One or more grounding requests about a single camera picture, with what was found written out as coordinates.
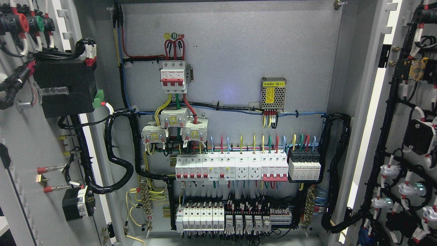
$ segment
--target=yellow label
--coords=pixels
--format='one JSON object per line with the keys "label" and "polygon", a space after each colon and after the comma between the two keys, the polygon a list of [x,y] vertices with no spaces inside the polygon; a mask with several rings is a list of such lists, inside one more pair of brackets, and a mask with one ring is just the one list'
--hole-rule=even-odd
{"label": "yellow label", "polygon": [[263,87],[284,87],[285,81],[266,81],[263,82]]}
{"label": "yellow label", "polygon": [[266,88],[266,103],[274,103],[274,87]]}
{"label": "yellow label", "polygon": [[176,125],[177,119],[175,116],[170,116],[170,125]]}
{"label": "yellow label", "polygon": [[158,140],[158,134],[156,134],[156,133],[151,133],[151,134],[150,134],[150,138],[151,138],[152,140],[156,141],[156,140]]}
{"label": "yellow label", "polygon": [[198,137],[197,131],[191,131],[191,139],[196,139]]}

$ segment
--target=blue-white wire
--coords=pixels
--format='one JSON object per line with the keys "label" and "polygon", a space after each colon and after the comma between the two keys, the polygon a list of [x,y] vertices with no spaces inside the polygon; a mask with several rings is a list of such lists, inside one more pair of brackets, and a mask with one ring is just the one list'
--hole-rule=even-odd
{"label": "blue-white wire", "polygon": [[211,136],[211,154],[214,153],[214,142],[212,141],[212,136]]}
{"label": "blue-white wire", "polygon": [[283,135],[284,137],[284,148],[282,149],[282,153],[285,153],[285,148],[287,147],[287,140],[285,139],[285,135]]}
{"label": "blue-white wire", "polygon": [[229,137],[227,137],[227,141],[228,141],[228,154],[231,151],[231,146],[229,145]]}
{"label": "blue-white wire", "polygon": [[312,139],[313,139],[312,151],[314,151],[314,148],[316,147],[317,138],[315,136],[313,136]]}

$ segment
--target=green terminal connector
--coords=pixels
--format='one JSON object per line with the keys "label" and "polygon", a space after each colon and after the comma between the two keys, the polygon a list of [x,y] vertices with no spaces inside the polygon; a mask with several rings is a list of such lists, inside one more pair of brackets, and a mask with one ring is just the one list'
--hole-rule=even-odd
{"label": "green terminal connector", "polygon": [[93,102],[93,108],[97,109],[100,108],[101,102],[103,102],[103,99],[105,98],[105,94],[103,93],[103,90],[98,90],[96,93],[96,97],[94,98]]}

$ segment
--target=red breaker toggle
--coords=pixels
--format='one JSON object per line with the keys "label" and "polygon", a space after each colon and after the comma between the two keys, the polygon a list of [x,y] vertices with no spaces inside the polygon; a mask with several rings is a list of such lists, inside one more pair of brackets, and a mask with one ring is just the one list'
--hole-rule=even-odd
{"label": "red breaker toggle", "polygon": [[183,86],[184,80],[183,79],[162,79],[161,82],[163,83],[163,86]]}

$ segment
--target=metal mesh power supply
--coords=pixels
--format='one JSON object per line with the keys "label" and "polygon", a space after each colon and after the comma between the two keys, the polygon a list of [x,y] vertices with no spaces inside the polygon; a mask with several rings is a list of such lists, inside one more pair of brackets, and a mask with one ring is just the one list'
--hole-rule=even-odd
{"label": "metal mesh power supply", "polygon": [[287,80],[282,77],[261,78],[261,109],[282,109]]}

